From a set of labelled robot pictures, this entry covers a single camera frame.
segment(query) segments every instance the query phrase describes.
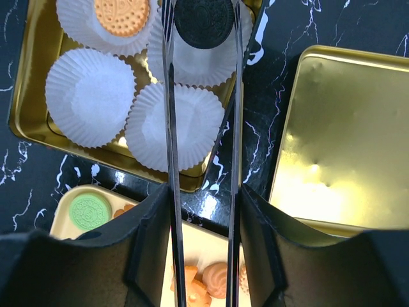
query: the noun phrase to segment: embossed cookie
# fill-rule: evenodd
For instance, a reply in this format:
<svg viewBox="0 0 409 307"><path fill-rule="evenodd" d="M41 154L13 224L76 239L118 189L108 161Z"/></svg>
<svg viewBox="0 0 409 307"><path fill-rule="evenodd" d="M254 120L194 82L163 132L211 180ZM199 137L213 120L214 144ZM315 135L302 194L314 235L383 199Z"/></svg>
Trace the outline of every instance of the embossed cookie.
<svg viewBox="0 0 409 307"><path fill-rule="evenodd" d="M195 266L185 266L186 298L188 307L210 307L212 298L207 293L206 286L194 279L198 268ZM172 280L171 290L174 291L174 281Z"/></svg>
<svg viewBox="0 0 409 307"><path fill-rule="evenodd" d="M247 268L245 267L245 264L243 264L240 269L238 281L244 293L249 294L249 280L247 279Z"/></svg>
<svg viewBox="0 0 409 307"><path fill-rule="evenodd" d="M203 283L211 296L217 299L225 299L228 286L228 264L218 262L205 268Z"/></svg>
<svg viewBox="0 0 409 307"><path fill-rule="evenodd" d="M98 21L112 35L129 37L137 34L149 16L148 0L94 0Z"/></svg>

